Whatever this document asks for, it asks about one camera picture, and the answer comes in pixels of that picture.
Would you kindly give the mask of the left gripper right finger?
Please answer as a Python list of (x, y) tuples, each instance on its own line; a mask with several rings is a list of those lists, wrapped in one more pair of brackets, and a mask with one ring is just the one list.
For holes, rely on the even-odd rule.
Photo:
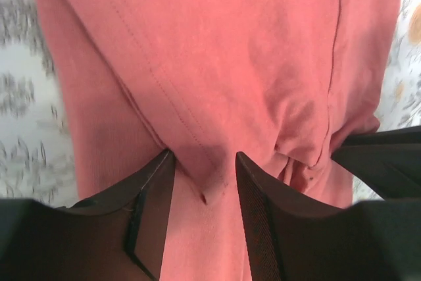
[(420, 201), (319, 202), (235, 158), (253, 280), (419, 280)]

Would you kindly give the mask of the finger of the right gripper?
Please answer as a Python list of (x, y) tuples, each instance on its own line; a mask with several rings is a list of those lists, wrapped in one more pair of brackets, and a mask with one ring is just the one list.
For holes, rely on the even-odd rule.
[(332, 159), (383, 199), (420, 197), (420, 127), (349, 136)]

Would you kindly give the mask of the salmon pink t shirt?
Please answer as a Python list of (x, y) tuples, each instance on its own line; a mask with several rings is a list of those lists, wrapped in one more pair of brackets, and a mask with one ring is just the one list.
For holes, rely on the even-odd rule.
[(250, 280), (242, 151), (336, 207), (330, 155), (374, 132), (401, 0), (36, 0), (89, 197), (163, 149), (178, 160), (162, 280)]

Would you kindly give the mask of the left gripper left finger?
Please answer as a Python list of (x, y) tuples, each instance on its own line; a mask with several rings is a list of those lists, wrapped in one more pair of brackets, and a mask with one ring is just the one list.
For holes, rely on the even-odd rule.
[(166, 150), (71, 207), (2, 199), (1, 279), (158, 280), (174, 176)]

